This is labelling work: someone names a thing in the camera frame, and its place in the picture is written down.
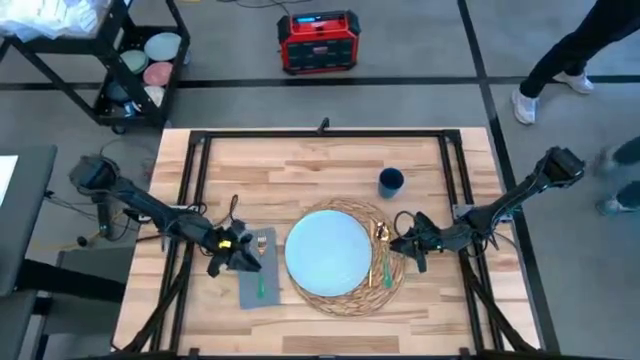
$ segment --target white paper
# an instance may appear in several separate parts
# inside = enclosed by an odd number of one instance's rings
[[[4,201],[17,162],[18,155],[0,156],[0,205]]]

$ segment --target bowl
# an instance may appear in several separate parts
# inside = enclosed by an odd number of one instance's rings
[[[173,65],[168,62],[155,63],[144,71],[144,82],[152,86],[165,86],[169,83]]]
[[[129,70],[136,75],[143,72],[149,65],[149,57],[144,51],[128,50],[120,54],[120,57]]]
[[[153,61],[169,61],[178,55],[182,38],[171,32],[152,36],[144,45],[144,52]]]
[[[116,103],[125,103],[130,97],[129,94],[115,81],[111,81],[107,84],[107,88],[105,89],[105,95],[109,98],[109,100]]]

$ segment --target green utensil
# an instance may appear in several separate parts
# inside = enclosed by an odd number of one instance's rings
[[[260,259],[262,259],[262,255],[267,251],[267,237],[266,236],[258,236],[258,254],[260,254]],[[264,297],[266,289],[264,287],[264,277],[262,276],[262,271],[258,273],[258,298],[262,299]]]
[[[389,247],[387,246],[389,242],[389,228],[384,222],[379,222],[377,226],[376,237],[385,243],[383,259],[384,287],[391,289],[393,287],[393,277],[391,276],[391,268],[389,267]]]
[[[259,274],[258,277],[258,298],[262,299],[264,297],[264,293],[265,293],[265,288],[264,288],[264,277],[262,276],[262,273]]]
[[[389,254],[387,250],[384,252],[384,287],[387,289],[393,287],[393,278],[391,277],[391,269],[389,268]]]

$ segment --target wooden table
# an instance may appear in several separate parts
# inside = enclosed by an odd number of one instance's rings
[[[501,194],[489,139],[484,128],[461,128],[473,196],[477,204]],[[165,131],[150,192],[173,204],[188,147],[190,130]],[[199,168],[196,149],[187,202]],[[457,165],[453,159],[454,174]],[[401,169],[402,192],[392,200],[377,196],[383,167]],[[179,352],[192,347],[201,354],[457,354],[473,348],[457,255],[429,254],[427,273],[406,262],[406,280],[394,299],[366,317],[333,318],[310,308],[292,287],[284,265],[288,231],[305,208],[331,197],[371,202],[393,218],[400,210],[423,211],[441,226],[452,223],[443,164],[433,138],[238,138],[213,139],[204,200],[212,222],[223,217],[233,194],[240,201],[236,217],[252,228],[273,226],[279,246],[281,306],[241,310],[237,276],[206,274],[209,259],[195,251]],[[458,197],[462,202],[460,182]],[[141,236],[155,229],[143,229]],[[498,231],[512,238],[510,228]],[[500,251],[486,252],[496,302],[525,340],[538,346],[518,255],[498,239]],[[165,254],[159,242],[137,245],[122,311],[114,337],[127,344],[158,301]],[[481,309],[485,344],[490,337]],[[165,320],[162,348],[168,345],[173,317]]]

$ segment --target person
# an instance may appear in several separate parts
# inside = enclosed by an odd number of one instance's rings
[[[606,176],[637,163],[640,163],[640,136],[622,146],[603,149],[596,161],[596,175]],[[597,202],[596,208],[602,215],[640,211],[640,181],[633,181],[617,194]]]
[[[587,61],[607,45],[640,28],[640,1],[597,0],[578,28],[555,44],[511,95],[516,119],[524,125],[536,122],[538,97],[551,79],[569,85],[580,94],[593,91],[587,78]]]

